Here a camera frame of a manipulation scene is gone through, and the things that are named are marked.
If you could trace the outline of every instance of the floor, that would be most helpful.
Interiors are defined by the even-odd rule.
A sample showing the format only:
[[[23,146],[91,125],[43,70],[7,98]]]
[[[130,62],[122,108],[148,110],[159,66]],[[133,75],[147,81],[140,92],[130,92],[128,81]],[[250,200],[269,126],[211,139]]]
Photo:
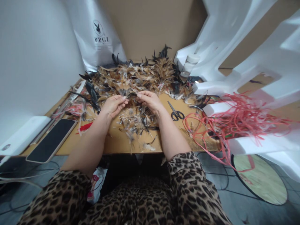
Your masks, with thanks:
[[[45,186],[48,180],[57,172],[56,168],[62,166],[66,158],[66,156],[56,156],[52,159],[51,163],[39,166],[38,164],[30,162],[20,162],[19,159],[18,163],[21,166],[18,171],[22,172],[15,176],[34,176],[48,172],[42,176],[30,179],[35,183]],[[256,199],[235,176],[233,169],[224,168],[205,153],[198,154],[198,158],[202,162],[207,178],[212,181],[219,190],[223,209],[234,225],[299,224],[300,183],[294,182],[287,177],[279,166],[268,162],[278,172],[285,183],[288,190],[288,202],[282,206],[275,206]],[[25,183],[14,183],[10,185],[9,188],[10,190],[7,194],[0,196],[0,224],[2,225],[16,224],[26,206],[14,211],[10,211],[11,208],[17,208],[30,203],[40,191],[39,188]]]

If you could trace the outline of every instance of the white foam mannequin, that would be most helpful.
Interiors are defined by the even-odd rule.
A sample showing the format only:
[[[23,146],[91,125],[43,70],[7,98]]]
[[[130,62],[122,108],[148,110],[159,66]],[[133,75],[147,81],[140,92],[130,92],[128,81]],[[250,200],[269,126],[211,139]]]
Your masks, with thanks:
[[[218,68],[277,0],[203,0],[207,19],[195,43],[180,49],[174,59],[181,70],[187,55],[200,55],[191,76],[222,81]]]
[[[253,92],[253,97],[266,102],[264,108],[276,109],[300,100],[300,10],[283,21],[272,35],[245,61],[235,67],[224,81],[209,81],[193,86],[195,94],[208,90],[210,95],[232,94],[260,73],[274,78],[273,82]],[[226,103],[206,106],[203,110],[212,116],[226,112]],[[283,137],[273,134],[257,146],[253,138],[240,137],[229,140],[233,154],[259,154],[280,165],[294,180],[300,182],[300,127]]]

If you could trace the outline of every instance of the woman's right hand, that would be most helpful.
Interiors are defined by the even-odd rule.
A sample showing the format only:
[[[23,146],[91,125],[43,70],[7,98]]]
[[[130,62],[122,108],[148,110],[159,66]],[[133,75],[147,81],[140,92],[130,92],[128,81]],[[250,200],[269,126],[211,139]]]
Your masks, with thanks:
[[[165,109],[158,96],[153,92],[141,91],[137,94],[137,97],[139,98],[139,103],[148,106],[156,115],[158,115],[161,110]]]

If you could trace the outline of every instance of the scissors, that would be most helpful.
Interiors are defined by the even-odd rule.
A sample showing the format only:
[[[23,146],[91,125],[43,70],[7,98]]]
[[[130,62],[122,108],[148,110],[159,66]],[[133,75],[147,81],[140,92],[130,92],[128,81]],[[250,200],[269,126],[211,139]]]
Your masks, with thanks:
[[[173,110],[173,112],[171,113],[171,118],[173,119],[173,121],[178,121],[179,119],[184,119],[184,114],[180,111],[176,111],[169,101],[168,101],[168,103],[169,103],[171,109]]]

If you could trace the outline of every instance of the pile of feathers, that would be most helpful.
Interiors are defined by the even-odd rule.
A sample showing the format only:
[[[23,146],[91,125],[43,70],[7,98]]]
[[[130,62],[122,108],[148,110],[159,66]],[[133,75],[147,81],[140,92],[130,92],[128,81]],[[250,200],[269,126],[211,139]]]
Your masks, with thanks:
[[[169,48],[165,45],[157,57],[154,51],[152,59],[145,58],[142,63],[133,63],[132,60],[119,62],[118,56],[113,54],[115,68],[99,67],[97,72],[80,75],[86,80],[86,91],[82,94],[72,93],[79,95],[81,101],[90,104],[98,114],[107,98],[113,95],[126,96],[129,103],[121,112],[125,119],[120,118],[120,130],[127,134],[132,143],[134,133],[141,135],[143,131],[158,130],[156,116],[148,107],[138,103],[138,92],[148,90],[157,95],[166,93],[171,98],[183,99],[186,103],[193,95],[191,85],[181,81],[178,65],[168,58]],[[85,115],[86,113],[81,114],[81,120],[85,121]]]

